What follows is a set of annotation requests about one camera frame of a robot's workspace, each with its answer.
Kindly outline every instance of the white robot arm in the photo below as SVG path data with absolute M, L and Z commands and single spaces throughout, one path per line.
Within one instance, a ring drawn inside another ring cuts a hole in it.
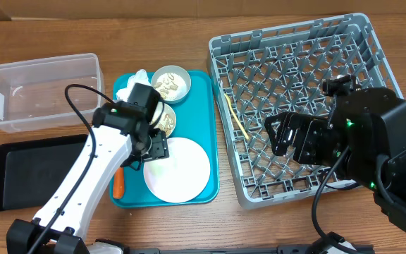
M 69 87 L 97 91 L 74 84 L 66 89 L 68 103 L 83 119 L 90 135 L 58 190 L 33 220 L 14 221 L 6 237 L 8 254 L 50 253 L 51 245 L 47 245 L 50 241 L 56 242 L 55 254 L 102 253 L 102 250 L 120 253 L 122 248 L 110 243 L 85 246 L 95 208 L 117 168 L 134 161 L 168 157 L 166 134 L 153 128 L 160 117 L 150 125 L 161 101 L 161 95 L 153 87 L 136 83 L 127 102 L 111 101 L 98 108 L 92 119 L 93 127 L 68 98 Z
M 132 151 L 129 135 L 121 135 L 120 130 L 108 126 L 92 128 L 97 140 L 96 154 L 93 162 L 73 197 L 63 210 L 63 214 L 51 227 L 56 231 L 74 229 L 73 235 L 83 240 L 86 238 L 90 220 L 106 187 L 117 168 L 129 157 Z M 92 140 L 87 138 L 80 156 L 74 163 L 67 177 L 63 180 L 48 203 L 34 216 L 40 226 L 46 226 L 52 219 L 71 188 L 80 177 L 91 153 Z

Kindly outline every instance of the black tray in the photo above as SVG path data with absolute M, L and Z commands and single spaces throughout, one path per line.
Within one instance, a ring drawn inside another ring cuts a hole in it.
M 82 134 L 0 145 L 0 211 L 46 204 L 86 138 Z

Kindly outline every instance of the clear plastic container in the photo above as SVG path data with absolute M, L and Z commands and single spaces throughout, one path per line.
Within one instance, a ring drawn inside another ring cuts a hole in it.
M 104 92 L 95 54 L 77 54 L 0 65 L 0 129 L 8 133 L 81 123 L 68 105 L 67 85 L 81 84 Z M 70 98 L 90 122 L 103 98 L 72 88 Z

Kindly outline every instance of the green light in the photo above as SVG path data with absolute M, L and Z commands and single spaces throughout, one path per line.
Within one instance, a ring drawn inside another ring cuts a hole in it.
M 347 119 L 347 127 L 351 127 L 352 125 L 354 125 L 354 123 L 351 122 L 350 119 Z

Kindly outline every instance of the blue tray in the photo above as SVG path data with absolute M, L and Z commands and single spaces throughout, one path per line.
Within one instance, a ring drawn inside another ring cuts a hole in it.
M 189 138 L 200 145 L 209 158 L 211 175 L 204 190 L 194 199 L 173 204 L 164 202 L 154 196 L 144 180 L 143 165 L 141 170 L 134 171 L 124 168 L 125 195 L 121 199 L 112 197 L 113 179 L 109 184 L 109 197 L 118 207 L 155 207 L 167 205 L 198 204 L 212 201 L 219 193 L 219 160 L 217 155 L 216 121 L 214 114 L 214 99 L 212 95 L 211 79 L 203 71 L 189 71 L 192 86 L 186 98 L 170 106 L 176 113 L 177 124 L 170 138 Z M 122 75 L 113 84 L 113 98 L 134 73 Z M 148 73 L 151 80 L 153 73 Z

